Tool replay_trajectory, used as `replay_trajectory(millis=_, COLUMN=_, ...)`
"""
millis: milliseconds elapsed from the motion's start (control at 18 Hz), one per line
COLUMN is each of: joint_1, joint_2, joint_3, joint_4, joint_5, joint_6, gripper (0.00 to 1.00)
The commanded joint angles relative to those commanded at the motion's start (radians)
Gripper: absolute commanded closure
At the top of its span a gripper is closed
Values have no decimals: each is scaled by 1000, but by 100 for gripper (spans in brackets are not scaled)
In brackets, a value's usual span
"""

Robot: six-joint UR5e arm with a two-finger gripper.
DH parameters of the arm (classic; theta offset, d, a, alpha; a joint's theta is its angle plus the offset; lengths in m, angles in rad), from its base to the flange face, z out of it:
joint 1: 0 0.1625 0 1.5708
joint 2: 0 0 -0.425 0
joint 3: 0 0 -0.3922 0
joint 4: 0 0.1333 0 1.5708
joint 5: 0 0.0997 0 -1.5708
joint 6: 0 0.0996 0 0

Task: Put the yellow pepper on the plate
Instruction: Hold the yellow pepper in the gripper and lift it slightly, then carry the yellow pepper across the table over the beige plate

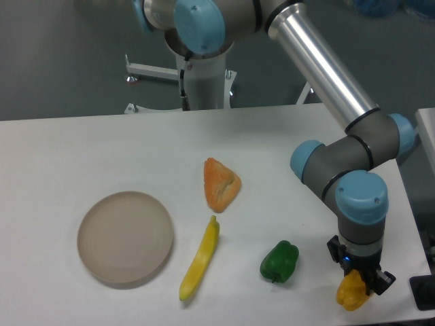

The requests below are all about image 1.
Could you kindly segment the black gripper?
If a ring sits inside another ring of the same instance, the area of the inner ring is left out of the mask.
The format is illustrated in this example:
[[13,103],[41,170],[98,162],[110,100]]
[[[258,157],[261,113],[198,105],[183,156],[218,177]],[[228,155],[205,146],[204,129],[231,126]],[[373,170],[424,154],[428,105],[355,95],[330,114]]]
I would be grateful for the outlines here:
[[380,270],[383,237],[370,244],[356,244],[342,235],[335,235],[327,242],[334,263],[339,264],[343,276],[353,270],[366,272],[366,294],[382,295],[396,281],[388,271]]

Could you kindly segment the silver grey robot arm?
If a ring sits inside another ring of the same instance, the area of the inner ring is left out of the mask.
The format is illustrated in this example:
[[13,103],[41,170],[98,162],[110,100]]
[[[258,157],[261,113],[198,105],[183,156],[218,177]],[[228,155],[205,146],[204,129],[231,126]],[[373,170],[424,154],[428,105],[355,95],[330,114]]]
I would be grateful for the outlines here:
[[164,32],[176,53],[181,107],[221,109],[226,102],[224,69],[201,67],[223,59],[238,39],[264,30],[277,41],[343,127],[331,145],[305,141],[290,166],[338,219],[328,242],[333,261],[345,274],[358,272],[367,294],[380,295],[395,278],[380,266],[387,187],[372,172],[414,143],[411,123],[385,115],[327,46],[302,1],[133,1],[140,27]]

